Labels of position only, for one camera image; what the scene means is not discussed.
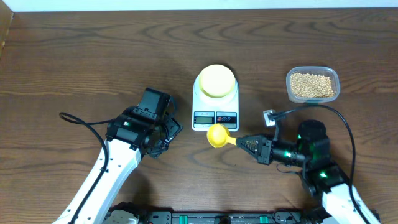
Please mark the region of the yellow measuring scoop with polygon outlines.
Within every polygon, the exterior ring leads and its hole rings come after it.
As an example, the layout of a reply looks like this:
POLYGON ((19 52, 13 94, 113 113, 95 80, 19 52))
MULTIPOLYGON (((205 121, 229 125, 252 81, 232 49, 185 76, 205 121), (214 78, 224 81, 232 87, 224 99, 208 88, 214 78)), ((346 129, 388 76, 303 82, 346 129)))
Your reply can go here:
POLYGON ((227 144, 236 145, 236 138, 231 137, 228 128, 222 124, 212 125, 207 131, 206 137, 214 148, 221 148, 227 144))

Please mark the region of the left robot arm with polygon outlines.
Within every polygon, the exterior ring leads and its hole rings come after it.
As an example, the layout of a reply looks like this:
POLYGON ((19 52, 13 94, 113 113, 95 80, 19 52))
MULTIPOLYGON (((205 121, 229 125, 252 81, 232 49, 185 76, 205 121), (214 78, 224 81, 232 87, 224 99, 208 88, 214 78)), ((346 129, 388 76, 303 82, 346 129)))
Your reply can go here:
POLYGON ((120 188, 144 156, 159 157, 183 129, 167 108, 174 98, 146 88, 136 106, 108 120, 105 137, 94 123, 61 112, 65 121, 87 127, 99 140, 101 152, 84 183, 56 223, 103 223, 120 188))

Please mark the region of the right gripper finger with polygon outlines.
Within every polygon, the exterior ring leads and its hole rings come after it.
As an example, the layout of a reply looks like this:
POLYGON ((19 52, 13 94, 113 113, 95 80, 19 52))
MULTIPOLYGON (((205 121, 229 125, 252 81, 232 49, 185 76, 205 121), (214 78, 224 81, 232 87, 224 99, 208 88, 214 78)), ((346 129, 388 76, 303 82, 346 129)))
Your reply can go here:
POLYGON ((258 151, 259 146, 258 145, 249 145, 249 146, 239 145, 238 147, 240 149, 243 149, 250 156, 252 156, 256 161, 258 161, 258 157, 259 157, 259 151, 258 151))
POLYGON ((261 142, 261 135, 243 136, 236 139, 237 146, 258 146, 261 142))

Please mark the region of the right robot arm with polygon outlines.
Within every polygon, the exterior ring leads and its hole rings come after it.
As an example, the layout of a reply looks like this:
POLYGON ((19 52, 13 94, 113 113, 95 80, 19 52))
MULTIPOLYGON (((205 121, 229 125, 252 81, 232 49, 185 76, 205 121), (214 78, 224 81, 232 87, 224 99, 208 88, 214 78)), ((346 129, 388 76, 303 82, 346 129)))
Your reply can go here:
POLYGON ((295 142, 269 134, 237 138, 236 145, 269 165, 279 162, 301 168, 296 172, 303 188, 320 205, 305 212, 302 223, 379 223, 378 214, 364 204, 350 178, 331 158, 330 139, 325 125, 317 120, 306 120, 298 127, 295 142))

